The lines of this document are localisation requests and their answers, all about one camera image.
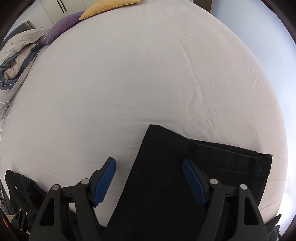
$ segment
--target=bed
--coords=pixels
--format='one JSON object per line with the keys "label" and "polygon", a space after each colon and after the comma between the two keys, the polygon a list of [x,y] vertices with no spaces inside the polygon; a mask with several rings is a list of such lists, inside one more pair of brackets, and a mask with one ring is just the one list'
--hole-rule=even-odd
{"label": "bed", "polygon": [[273,155],[259,209],[277,215],[287,171],[282,113],[262,67],[214,16],[188,0],[142,0],[86,19],[38,54],[11,101],[0,178],[21,173],[48,191],[110,156],[117,171],[95,209],[106,225],[149,124]]}

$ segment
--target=black jeans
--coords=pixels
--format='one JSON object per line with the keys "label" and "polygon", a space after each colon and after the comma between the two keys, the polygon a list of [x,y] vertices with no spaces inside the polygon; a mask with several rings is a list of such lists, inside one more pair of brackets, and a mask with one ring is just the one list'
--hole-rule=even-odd
{"label": "black jeans", "polygon": [[[206,210],[195,202],[182,172],[184,158],[192,159],[209,178],[224,185],[246,184],[259,204],[272,155],[190,140],[150,125],[104,231],[104,241],[195,240]],[[222,220],[231,218],[225,210]],[[220,238],[227,236],[222,230]]]}

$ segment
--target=wall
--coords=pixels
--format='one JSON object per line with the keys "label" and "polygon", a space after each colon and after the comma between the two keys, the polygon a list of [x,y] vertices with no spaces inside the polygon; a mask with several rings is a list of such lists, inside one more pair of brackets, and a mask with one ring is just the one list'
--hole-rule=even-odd
{"label": "wall", "polygon": [[17,26],[21,25],[25,21],[30,20],[36,28],[43,27],[45,29],[50,29],[53,26],[52,21],[48,17],[46,11],[44,10],[40,0],[36,0],[24,13],[16,20],[11,29],[9,30],[9,35]]}
{"label": "wall", "polygon": [[260,0],[215,0],[213,15],[254,53],[279,100],[288,142],[288,175],[279,213],[281,233],[296,214],[296,44]]}

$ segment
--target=pillow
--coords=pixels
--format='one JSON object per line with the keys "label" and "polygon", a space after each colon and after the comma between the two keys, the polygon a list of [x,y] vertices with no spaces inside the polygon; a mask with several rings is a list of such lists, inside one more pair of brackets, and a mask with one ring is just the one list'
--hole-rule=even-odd
{"label": "pillow", "polygon": [[47,32],[44,28],[27,30],[13,36],[0,51],[0,60],[6,60],[22,50],[27,44],[35,43]]}
{"label": "pillow", "polygon": [[114,8],[122,7],[125,5],[139,3],[141,0],[101,0],[90,6],[79,18],[79,20],[83,20],[99,14],[101,12],[105,12]]}
{"label": "pillow", "polygon": [[4,47],[4,45],[7,43],[8,40],[10,40],[13,36],[22,33],[24,31],[35,29],[35,26],[28,20],[27,22],[22,23],[18,27],[15,28],[0,44],[0,50]]}
{"label": "pillow", "polygon": [[73,13],[66,17],[63,17],[59,20],[55,25],[53,25],[50,30],[44,35],[43,38],[40,39],[40,44],[51,44],[58,36],[60,36],[63,32],[67,31],[71,27],[75,26],[80,22],[79,18],[83,14],[82,12]]}

